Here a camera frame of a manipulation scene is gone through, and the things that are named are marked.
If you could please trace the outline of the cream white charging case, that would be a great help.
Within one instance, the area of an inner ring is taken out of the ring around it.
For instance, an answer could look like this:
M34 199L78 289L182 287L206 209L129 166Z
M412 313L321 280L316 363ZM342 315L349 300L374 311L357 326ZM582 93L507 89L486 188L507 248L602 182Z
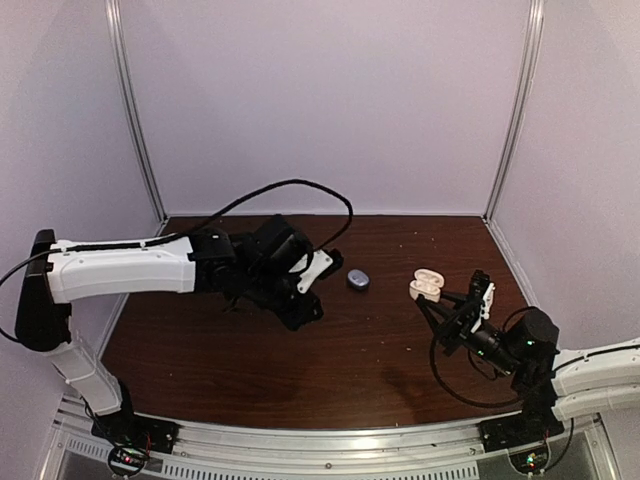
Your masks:
M440 273L420 268L414 271L409 283L409 295L413 300L423 296L426 300L438 303L445 285L445 278Z

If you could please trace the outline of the lavender earbud charging case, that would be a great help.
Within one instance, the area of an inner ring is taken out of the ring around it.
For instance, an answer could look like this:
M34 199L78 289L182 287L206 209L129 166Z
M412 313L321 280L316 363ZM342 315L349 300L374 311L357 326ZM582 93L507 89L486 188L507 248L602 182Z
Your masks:
M370 277L362 270L352 269L347 272L346 281L356 291L366 291L371 285Z

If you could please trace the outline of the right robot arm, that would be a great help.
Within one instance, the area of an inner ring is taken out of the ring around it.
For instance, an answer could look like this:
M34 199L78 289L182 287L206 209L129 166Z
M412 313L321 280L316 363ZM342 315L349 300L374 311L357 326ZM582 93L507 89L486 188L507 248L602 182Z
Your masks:
M433 347L450 356L463 348L488 364L495 377L509 377L522 411L513 419L519 440L535 440L551 418L567 421L639 405L639 342L598 349L560 350L559 329L536 307L515 312L517 322L501 330L489 322L495 287L467 294L410 286L432 329Z

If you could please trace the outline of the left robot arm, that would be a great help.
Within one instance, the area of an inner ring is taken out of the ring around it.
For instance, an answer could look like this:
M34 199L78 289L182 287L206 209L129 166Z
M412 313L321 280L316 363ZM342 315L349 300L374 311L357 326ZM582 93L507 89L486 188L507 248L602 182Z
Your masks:
M256 231L220 229L116 243L81 244L40 231L23 278L14 339L46 355L92 413L123 444L137 442L144 424L132 413L123 383L72 331L74 301L145 292L219 293L272 312L290 331L320 319L313 284L341 257L316 247L282 216Z

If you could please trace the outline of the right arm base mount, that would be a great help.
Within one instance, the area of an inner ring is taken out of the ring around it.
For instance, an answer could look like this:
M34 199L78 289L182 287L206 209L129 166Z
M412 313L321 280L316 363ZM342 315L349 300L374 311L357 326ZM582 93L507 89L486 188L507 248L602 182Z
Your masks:
M481 421L478 429L486 453L506 451L511 467L528 477L552 467L550 440L565 432L548 405L531 402L518 413Z

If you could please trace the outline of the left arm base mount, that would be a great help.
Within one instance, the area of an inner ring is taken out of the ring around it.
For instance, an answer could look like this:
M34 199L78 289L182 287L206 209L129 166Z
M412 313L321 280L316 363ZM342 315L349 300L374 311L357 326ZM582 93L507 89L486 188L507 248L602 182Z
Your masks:
M136 414L128 394L123 395L120 410L108 415L97 415L87 401L84 403L85 414L92 420L91 434L111 445L106 463L117 478L141 473L152 452L173 452L178 424Z

